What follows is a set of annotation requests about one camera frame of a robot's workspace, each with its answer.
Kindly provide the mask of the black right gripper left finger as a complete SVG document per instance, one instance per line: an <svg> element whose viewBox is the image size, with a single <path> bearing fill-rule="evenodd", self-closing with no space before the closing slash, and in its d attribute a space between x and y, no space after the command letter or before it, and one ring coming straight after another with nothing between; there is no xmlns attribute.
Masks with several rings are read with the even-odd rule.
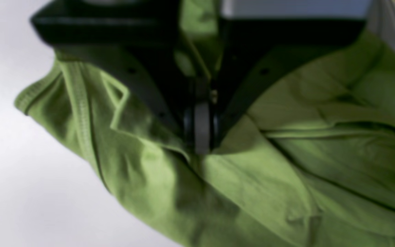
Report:
<svg viewBox="0 0 395 247"><path fill-rule="evenodd" d="M52 0L31 17L47 45L119 80L195 150L193 81L175 61L179 0Z"/></svg>

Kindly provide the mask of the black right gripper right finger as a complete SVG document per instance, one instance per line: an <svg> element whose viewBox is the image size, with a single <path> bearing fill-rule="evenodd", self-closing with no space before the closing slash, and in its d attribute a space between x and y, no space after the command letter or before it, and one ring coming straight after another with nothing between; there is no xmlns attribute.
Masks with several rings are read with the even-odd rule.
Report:
<svg viewBox="0 0 395 247"><path fill-rule="evenodd" d="M213 80L211 148L264 91L295 69L357 40L365 18L218 20L223 51Z"/></svg>

